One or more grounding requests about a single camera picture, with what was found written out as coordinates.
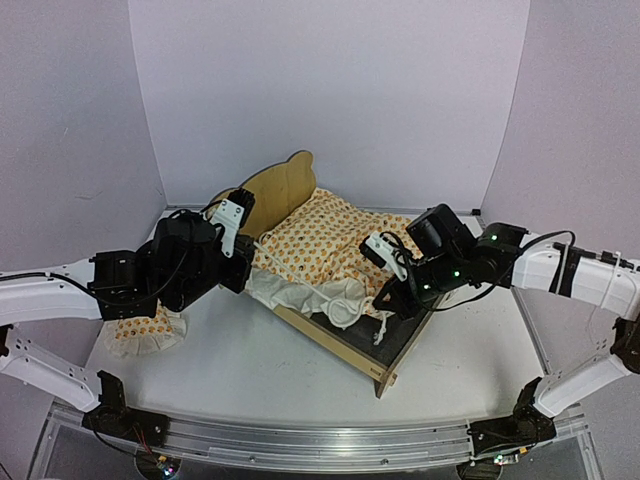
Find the wooden pet bed frame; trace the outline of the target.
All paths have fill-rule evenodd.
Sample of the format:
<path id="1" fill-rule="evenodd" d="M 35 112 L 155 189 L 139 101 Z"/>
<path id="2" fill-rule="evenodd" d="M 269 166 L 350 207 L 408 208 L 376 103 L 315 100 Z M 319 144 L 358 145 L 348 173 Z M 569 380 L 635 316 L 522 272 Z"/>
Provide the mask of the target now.
<path id="1" fill-rule="evenodd" d="M 312 164 L 312 154 L 302 150 L 242 183 L 242 188 L 254 194 L 255 205 L 241 232 L 253 239 L 256 248 L 263 233 L 285 220 L 318 188 Z M 402 319 L 392 312 L 380 311 L 387 314 L 384 320 L 363 315 L 355 324 L 342 329 L 332 325 L 321 312 L 304 314 L 282 305 L 273 309 L 266 307 L 301 334 L 370 377 L 377 397 L 395 383 L 399 365 L 433 315 L 432 311 L 423 310 Z"/>

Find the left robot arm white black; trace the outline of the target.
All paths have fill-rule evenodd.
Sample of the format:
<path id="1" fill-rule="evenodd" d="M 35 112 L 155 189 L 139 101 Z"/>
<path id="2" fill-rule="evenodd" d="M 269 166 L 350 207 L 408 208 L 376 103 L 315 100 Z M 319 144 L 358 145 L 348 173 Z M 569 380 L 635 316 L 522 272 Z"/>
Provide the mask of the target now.
<path id="1" fill-rule="evenodd" d="M 178 210 L 158 221 L 136 251 L 97 253 L 43 271 L 1 276 L 1 371 L 94 412 L 114 437 L 134 428 L 119 378 L 85 370 L 37 346 L 20 326 L 59 319 L 120 321 L 181 312 L 218 285 L 240 293 L 249 277 L 254 241 L 241 232 L 244 210 L 230 214 Z"/>

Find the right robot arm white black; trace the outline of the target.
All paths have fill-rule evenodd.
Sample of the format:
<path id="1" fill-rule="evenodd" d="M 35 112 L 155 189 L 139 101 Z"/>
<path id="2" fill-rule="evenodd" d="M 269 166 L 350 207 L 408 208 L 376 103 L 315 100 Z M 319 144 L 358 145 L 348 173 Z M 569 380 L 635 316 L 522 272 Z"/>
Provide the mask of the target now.
<path id="1" fill-rule="evenodd" d="M 378 310 L 409 316 L 435 311 L 435 299 L 463 287 L 478 294 L 513 291 L 530 327 L 551 353 L 549 371 L 533 383 L 525 405 L 509 414 L 503 433 L 524 443 L 569 405 L 639 372 L 639 262 L 618 252 L 580 247 L 570 230 L 535 234 L 492 223 L 472 232 L 445 204 L 404 230 L 370 234 L 361 251 L 391 277 L 376 297 Z"/>

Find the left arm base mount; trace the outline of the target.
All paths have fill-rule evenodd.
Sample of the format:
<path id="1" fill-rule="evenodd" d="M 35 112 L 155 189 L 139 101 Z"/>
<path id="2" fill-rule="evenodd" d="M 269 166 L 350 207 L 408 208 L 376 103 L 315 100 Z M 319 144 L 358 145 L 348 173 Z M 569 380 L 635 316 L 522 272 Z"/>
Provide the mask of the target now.
<path id="1" fill-rule="evenodd" d="M 149 447 L 165 445 L 170 419 L 167 415 L 127 405 L 122 381 L 99 371 L 101 393 L 98 405 L 83 415 L 82 426 L 114 438 L 144 442 Z"/>

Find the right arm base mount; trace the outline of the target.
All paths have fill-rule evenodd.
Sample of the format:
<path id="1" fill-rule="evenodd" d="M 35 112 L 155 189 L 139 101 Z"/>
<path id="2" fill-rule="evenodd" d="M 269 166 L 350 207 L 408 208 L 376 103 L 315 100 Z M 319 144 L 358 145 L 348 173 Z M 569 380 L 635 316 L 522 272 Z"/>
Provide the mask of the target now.
<path id="1" fill-rule="evenodd" d="M 534 394 L 541 380 L 537 377 L 523 387 L 510 415 L 469 425 L 467 434 L 471 437 L 474 459 L 532 447 L 556 436 L 553 418 L 534 407 Z"/>

